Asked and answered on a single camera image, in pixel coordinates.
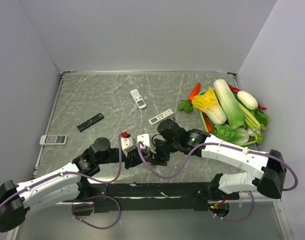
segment white remote control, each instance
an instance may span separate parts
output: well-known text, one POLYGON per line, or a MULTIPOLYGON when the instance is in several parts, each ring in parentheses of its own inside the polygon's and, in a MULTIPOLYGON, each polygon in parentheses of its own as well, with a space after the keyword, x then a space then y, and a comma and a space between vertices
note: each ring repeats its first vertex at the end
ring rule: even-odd
POLYGON ((168 118, 169 116, 173 115, 174 112, 171 109, 168 109, 166 111, 164 111, 161 114, 158 114, 157 116, 154 116, 153 118, 149 119, 149 122, 151 125, 159 123, 163 120, 165 120, 166 118, 168 118))
POLYGON ((144 109, 145 107, 147 107, 146 103, 144 102, 142 96, 140 95, 137 89, 131 90, 130 94, 132 95, 132 98, 136 102, 139 109, 144 109))
POLYGON ((67 143, 66 135, 42 135, 40 138, 40 145, 65 145, 67 143))

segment marble table surface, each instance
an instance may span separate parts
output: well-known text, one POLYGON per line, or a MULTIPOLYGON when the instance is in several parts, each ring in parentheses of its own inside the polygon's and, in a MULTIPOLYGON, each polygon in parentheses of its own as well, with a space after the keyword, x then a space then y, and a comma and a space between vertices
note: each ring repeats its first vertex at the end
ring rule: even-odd
MULTIPOLYGON (((201 90, 212 86, 216 79, 225 79, 235 85, 231 74, 208 72, 203 74, 152 73, 152 74, 76 74, 63 76, 62 86, 49 127, 49 135, 67 135, 64 146, 45 146, 40 158, 37 177, 57 170, 83 153, 95 139, 108 138, 111 147, 117 147, 120 132, 133 136, 143 133, 157 134, 157 124, 148 120, 167 109, 174 111, 177 123, 186 130, 203 130, 197 109, 191 113, 177 111, 180 100, 187 99, 197 83, 201 90), (147 107, 139 110, 130 94, 138 89, 147 107), (98 113, 104 119, 83 132, 77 126, 98 113)), ((174 173, 185 155, 173 153, 168 166, 156 166, 163 175, 174 173)), ((108 181, 118 171, 118 164, 103 164, 96 178, 108 181)), ((143 164, 126 170, 123 166, 117 183, 209 182, 217 173, 235 174, 241 170, 213 159, 192 156, 181 173, 170 180, 153 175, 143 164)))

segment red chili pepper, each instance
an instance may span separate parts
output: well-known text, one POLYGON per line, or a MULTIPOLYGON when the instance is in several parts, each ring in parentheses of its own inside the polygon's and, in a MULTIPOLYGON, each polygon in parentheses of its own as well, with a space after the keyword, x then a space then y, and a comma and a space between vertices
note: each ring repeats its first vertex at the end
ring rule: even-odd
POLYGON ((232 85, 228 85, 230 90, 233 91, 233 92, 236 92, 238 93, 240 91, 240 89, 238 89, 237 87, 233 87, 232 85))
POLYGON ((207 127, 207 129, 208 129, 208 132, 209 132, 209 133, 212 133, 213 127, 212 127, 212 125, 209 123, 209 121, 208 121, 208 119, 207 119, 206 113, 202 113, 202 116, 203 116, 203 120, 204 120, 204 122, 205 122, 205 124, 206 124, 206 127, 207 127))
POLYGON ((193 100, 193 97, 196 96, 199 93, 200 89, 201 89, 201 84, 200 84, 200 82, 198 82, 197 85, 193 88, 193 90, 189 94, 188 101, 193 100))
MULTIPOLYGON (((241 91, 241 90, 238 89, 237 87, 233 87, 233 86, 231 86, 231 85, 228 85, 228 86, 229 86, 230 90, 233 91, 233 92, 238 93, 239 91, 241 91)), ((259 102, 258 102, 258 100, 257 100, 257 103, 258 103, 258 108, 259 108, 259 109, 263 109, 263 110, 267 109, 267 107, 264 107, 264 106, 260 105, 259 102)))

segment carrot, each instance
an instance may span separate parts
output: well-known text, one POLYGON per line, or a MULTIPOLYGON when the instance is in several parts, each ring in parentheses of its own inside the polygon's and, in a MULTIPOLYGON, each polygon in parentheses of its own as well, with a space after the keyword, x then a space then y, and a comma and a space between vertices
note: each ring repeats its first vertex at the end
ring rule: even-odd
POLYGON ((200 89, 201 89, 201 84, 200 84, 200 82, 198 82, 197 85, 193 88, 193 90, 189 94, 188 101, 193 100, 193 97, 196 96, 199 93, 200 89))
POLYGON ((211 134, 213 131, 212 125, 209 123, 209 121, 207 119, 207 115, 205 113, 202 113, 202 116, 203 116, 204 123, 206 124, 206 127, 208 129, 208 132, 211 134))

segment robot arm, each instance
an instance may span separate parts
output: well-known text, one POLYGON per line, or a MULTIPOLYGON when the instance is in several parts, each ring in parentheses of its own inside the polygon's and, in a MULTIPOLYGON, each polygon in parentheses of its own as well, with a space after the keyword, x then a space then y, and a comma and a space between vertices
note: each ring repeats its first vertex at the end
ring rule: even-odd
MULTIPOLYGON (((84 176, 98 173, 101 164, 121 160, 126 169, 143 161, 167 166, 171 153, 180 151, 188 155, 194 148, 195 156, 215 159, 245 171, 217 174, 207 189, 209 200, 218 201, 234 192, 254 190, 269 198, 281 197, 286 169, 268 156, 253 154, 254 151, 250 153, 246 148, 222 141, 199 129, 186 131, 170 119, 161 122, 157 130, 164 140, 152 139, 147 133, 135 140, 125 133, 122 135, 122 152, 119 155, 119 149, 111 148, 110 141, 101 137, 71 163, 54 172, 17 185, 12 181, 5 182, 0 187, 0 232, 19 226, 25 216, 56 203, 89 197, 91 184, 84 176), (143 143, 140 153, 144 160, 137 150, 139 142, 143 143)), ((282 158, 278 151, 272 150, 270 154, 282 158)))

